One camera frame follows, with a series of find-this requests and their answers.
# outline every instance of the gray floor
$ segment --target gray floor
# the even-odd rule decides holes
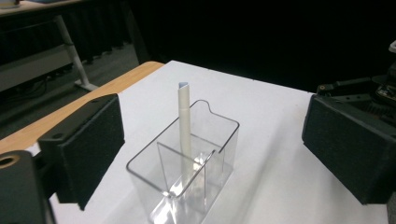
[[[121,49],[102,54],[91,64],[83,62],[83,65],[91,84],[102,86],[137,67],[138,62],[134,46],[125,44]],[[88,93],[74,84],[76,80],[78,74],[74,70],[65,71],[47,78],[45,92],[44,85],[40,86],[42,82],[37,82],[31,88],[37,89],[34,93],[21,92],[7,98],[0,104],[0,139]]]

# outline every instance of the acrylic organizer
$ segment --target acrylic organizer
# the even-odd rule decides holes
[[[127,164],[151,223],[201,223],[233,171],[239,123],[191,106],[191,154],[180,149],[179,119]]]

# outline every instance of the white tube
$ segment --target white tube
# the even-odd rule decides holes
[[[178,121],[181,153],[191,158],[190,86],[188,82],[178,84]],[[192,164],[189,160],[182,158],[181,166],[182,184],[185,188],[190,179]]]

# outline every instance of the table leg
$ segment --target table leg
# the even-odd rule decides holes
[[[64,40],[64,46],[69,54],[69,58],[72,60],[73,65],[77,68],[79,74],[79,80],[76,81],[76,85],[87,91],[93,91],[97,89],[97,86],[94,86],[88,80],[87,74],[85,73],[84,67],[82,66],[81,60],[78,57],[78,53],[74,46],[74,43],[70,37],[69,32],[67,31],[66,25],[64,24],[64,19],[61,15],[55,16],[55,22],[58,26],[59,31],[61,32],[62,39]]]

